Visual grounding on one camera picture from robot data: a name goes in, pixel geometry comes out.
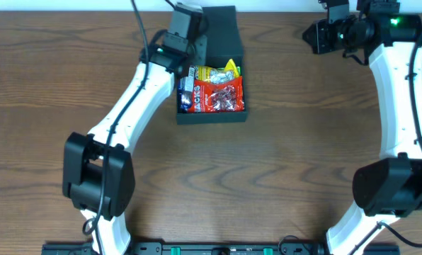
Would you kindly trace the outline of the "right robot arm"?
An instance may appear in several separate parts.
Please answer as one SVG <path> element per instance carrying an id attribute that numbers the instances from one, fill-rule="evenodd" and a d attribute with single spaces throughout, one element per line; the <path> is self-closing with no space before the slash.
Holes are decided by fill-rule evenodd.
<path id="1" fill-rule="evenodd" d="M 353 177 L 353 203 L 326 233 L 329 254 L 361 254 L 384 229 L 422 210 L 422 22 L 372 13 L 313 22 L 302 35 L 315 54 L 363 50 L 375 78 L 380 158 Z"/>

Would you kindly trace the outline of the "dark blue snack bar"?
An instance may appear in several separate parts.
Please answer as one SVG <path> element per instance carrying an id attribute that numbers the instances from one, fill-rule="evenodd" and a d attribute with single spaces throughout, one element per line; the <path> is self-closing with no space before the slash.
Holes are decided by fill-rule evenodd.
<path id="1" fill-rule="evenodd" d="M 180 80 L 178 85 L 178 96 L 180 101 L 180 109 L 184 112 L 193 112 L 193 88 L 193 77 L 185 76 Z"/>

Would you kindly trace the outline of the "green Haribo gummy bag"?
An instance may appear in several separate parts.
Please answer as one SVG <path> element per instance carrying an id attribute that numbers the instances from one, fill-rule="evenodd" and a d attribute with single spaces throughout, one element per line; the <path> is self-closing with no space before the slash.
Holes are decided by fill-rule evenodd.
<path id="1" fill-rule="evenodd" d="M 218 68 L 217 71 L 219 73 L 223 73 L 233 78 L 237 78 L 241 76 L 241 67 L 229 66 L 229 67 L 224 67 L 224 68 Z"/>

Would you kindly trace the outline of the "red Hacks candy bag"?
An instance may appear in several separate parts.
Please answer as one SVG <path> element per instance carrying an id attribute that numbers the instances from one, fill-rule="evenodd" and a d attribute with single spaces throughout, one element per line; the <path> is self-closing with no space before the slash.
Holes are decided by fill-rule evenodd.
<path id="1" fill-rule="evenodd" d="M 243 78 L 223 84 L 195 80 L 188 113 L 239 112 L 245 109 Z"/>

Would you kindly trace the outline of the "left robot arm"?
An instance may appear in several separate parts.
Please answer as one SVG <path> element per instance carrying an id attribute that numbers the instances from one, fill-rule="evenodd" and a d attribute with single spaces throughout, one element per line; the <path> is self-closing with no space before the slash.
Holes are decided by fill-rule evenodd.
<path id="1" fill-rule="evenodd" d="M 148 43 L 123 95 L 85 135 L 73 132 L 65 142 L 62 192 L 86 218 L 93 254 L 126 254 L 131 236 L 125 210 L 135 189 L 132 154 L 157 108 L 174 89 L 176 77 L 203 63 L 207 37 L 194 40 L 166 30 L 161 45 Z"/>

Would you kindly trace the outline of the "dark green box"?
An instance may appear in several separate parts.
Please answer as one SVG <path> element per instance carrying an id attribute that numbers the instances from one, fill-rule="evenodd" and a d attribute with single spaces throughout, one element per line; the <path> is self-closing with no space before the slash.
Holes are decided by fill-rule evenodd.
<path id="1" fill-rule="evenodd" d="M 207 38 L 204 64 L 209 67 L 224 67 L 234 60 L 245 75 L 244 46 L 239 34 L 235 6 L 204 7 L 200 28 Z M 249 103 L 244 99 L 244 109 L 237 112 L 186 113 L 178 109 L 176 122 L 179 125 L 209 123 L 239 123 L 246 121 Z"/>

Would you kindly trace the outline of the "yellow Hacks candy bag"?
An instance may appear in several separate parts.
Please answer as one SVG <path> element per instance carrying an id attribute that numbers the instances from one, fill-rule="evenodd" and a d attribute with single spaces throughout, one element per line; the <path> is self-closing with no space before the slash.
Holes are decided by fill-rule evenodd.
<path id="1" fill-rule="evenodd" d="M 237 67 L 233 59 L 230 59 L 225 67 L 229 66 Z M 218 68 L 208 66 L 191 65 L 189 68 L 189 76 L 193 77 L 194 80 L 204 81 L 211 84 L 224 84 L 240 77 L 233 78 L 227 76 L 223 73 L 219 73 L 217 69 Z"/>

